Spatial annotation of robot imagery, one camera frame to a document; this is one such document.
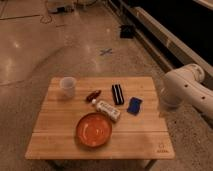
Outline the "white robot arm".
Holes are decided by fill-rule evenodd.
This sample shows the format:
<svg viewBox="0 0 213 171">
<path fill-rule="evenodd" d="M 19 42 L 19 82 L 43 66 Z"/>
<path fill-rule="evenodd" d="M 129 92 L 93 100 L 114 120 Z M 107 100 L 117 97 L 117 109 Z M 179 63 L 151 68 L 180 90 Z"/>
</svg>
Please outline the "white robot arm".
<svg viewBox="0 0 213 171">
<path fill-rule="evenodd" d="M 167 109 L 176 109 L 186 101 L 213 120 L 213 90 L 202 85 L 204 78 L 205 72 L 197 64 L 167 72 L 160 92 L 161 104 Z"/>
</svg>

